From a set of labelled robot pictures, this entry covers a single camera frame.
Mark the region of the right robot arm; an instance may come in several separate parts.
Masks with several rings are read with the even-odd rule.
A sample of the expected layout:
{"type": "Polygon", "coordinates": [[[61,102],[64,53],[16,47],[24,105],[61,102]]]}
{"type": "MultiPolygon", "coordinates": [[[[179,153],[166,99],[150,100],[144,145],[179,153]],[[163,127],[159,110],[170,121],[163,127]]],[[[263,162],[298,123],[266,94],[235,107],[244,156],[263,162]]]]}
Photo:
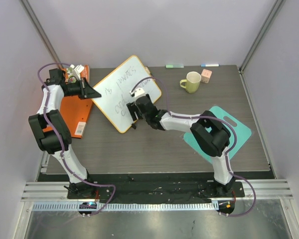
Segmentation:
{"type": "Polygon", "coordinates": [[[177,130],[191,133],[200,149],[211,157],[214,182],[211,192],[215,196],[228,196],[233,191],[235,178],[230,166],[228,151],[231,133],[211,111],[201,115],[182,115],[159,110],[149,94],[137,97],[127,103],[133,120],[144,119],[149,126],[158,130],[177,130]]]}

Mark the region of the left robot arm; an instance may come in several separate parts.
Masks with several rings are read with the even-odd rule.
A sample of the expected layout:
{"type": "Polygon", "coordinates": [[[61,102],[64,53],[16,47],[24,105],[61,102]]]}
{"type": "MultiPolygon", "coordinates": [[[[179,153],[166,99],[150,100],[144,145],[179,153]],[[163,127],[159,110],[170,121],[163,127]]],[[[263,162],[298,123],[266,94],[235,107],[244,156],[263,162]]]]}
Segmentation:
{"type": "Polygon", "coordinates": [[[101,94],[95,91],[81,74],[82,65],[70,65],[69,72],[60,68],[49,70],[49,78],[42,83],[43,99],[36,114],[29,116],[28,122],[35,141],[41,151],[53,156],[68,175],[71,195],[90,199],[96,194],[87,169],[79,162],[72,148],[72,137],[60,107],[64,97],[77,96],[81,100],[99,98],[101,94]]]}

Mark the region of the whiteboard with orange frame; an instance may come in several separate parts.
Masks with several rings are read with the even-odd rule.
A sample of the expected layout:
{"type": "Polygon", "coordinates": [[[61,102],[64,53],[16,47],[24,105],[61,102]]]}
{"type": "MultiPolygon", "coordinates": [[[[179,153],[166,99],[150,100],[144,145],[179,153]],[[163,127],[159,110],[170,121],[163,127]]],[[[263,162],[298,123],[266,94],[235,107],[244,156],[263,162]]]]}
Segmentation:
{"type": "Polygon", "coordinates": [[[155,103],[161,97],[161,90],[149,77],[145,66],[136,55],[130,56],[114,71],[94,86],[101,94],[92,101],[120,133],[125,133],[135,122],[128,110],[127,104],[134,101],[130,91],[142,88],[155,103]]]}

